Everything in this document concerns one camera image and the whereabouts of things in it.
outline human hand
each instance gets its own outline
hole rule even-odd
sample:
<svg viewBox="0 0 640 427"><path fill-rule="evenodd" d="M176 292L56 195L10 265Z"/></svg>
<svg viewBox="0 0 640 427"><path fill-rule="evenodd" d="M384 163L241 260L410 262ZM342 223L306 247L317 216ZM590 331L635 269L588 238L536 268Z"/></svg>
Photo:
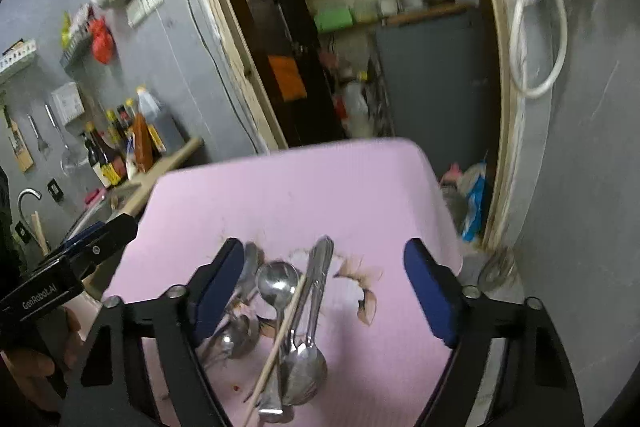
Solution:
<svg viewBox="0 0 640 427"><path fill-rule="evenodd" d="M65 312L69 336L66 340L63 360L66 367L71 369L78 359L78 351L82 347L82 340L78 334L80 322L76 314L67 308L65 308ZM56 368L53 360L42 353L25 347L15 347L14 349L3 351L2 358L7 369L14 377L15 383L28 400L43 411L56 410L56 404L50 399L50 394L46 393L46 388L49 386L46 377L53 375Z"/></svg>

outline screw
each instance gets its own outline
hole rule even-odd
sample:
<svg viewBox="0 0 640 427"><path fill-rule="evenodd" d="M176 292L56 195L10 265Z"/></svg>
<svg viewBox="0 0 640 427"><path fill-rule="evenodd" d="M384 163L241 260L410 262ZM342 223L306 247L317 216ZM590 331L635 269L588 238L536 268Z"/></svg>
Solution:
<svg viewBox="0 0 640 427"><path fill-rule="evenodd" d="M166 291L166 295L170 299L177 299L178 297L182 297L185 293L187 293L187 288L181 284L174 284Z"/></svg>
<svg viewBox="0 0 640 427"><path fill-rule="evenodd" d="M482 295L482 292L478 289L477 286L465 286L462 288L462 295L464 295L468 299L479 299Z"/></svg>
<svg viewBox="0 0 640 427"><path fill-rule="evenodd" d="M544 308L544 306L542 305L542 301L537 297L527 297L525 304L529 308L532 308L534 310L541 310L542 308Z"/></svg>
<svg viewBox="0 0 640 427"><path fill-rule="evenodd" d="M111 297L107 297L102 305L105 308L115 308L118 304L122 302L122 299L117 295L112 295Z"/></svg>

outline black electrical outlet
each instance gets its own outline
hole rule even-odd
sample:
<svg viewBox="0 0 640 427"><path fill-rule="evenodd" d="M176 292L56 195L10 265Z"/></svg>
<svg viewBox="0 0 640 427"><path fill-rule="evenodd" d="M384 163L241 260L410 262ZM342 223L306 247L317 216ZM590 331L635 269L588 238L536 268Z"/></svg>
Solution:
<svg viewBox="0 0 640 427"><path fill-rule="evenodd" d="M27 227L25 227L21 221L18 221L14 226L14 230L20 236L22 242L28 245L32 236L29 230L27 230Z"/></svg>
<svg viewBox="0 0 640 427"><path fill-rule="evenodd" d="M47 183L47 190L56 203L60 203L60 201L65 198L64 192L62 192L62 188L60 188L60 185L58 185L58 182L55 181L55 179Z"/></svg>

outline orange paper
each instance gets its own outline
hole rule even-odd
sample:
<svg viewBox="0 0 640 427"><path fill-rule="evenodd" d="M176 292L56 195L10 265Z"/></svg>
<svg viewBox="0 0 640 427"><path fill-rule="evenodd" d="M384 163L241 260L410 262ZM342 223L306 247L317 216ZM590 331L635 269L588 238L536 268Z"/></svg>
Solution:
<svg viewBox="0 0 640 427"><path fill-rule="evenodd" d="M305 83L293 58L269 55L269 63L285 102L306 98Z"/></svg>

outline orange bottle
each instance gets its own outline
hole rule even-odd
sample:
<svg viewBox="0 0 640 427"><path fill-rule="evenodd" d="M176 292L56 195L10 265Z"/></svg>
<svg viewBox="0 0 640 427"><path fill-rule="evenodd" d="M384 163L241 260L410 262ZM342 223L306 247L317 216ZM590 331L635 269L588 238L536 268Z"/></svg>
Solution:
<svg viewBox="0 0 640 427"><path fill-rule="evenodd" d="M151 137L146 126L145 117L140 111L135 111L133 118L133 144L136 154L136 167L141 172L148 172L154 164L154 152L151 148Z"/></svg>

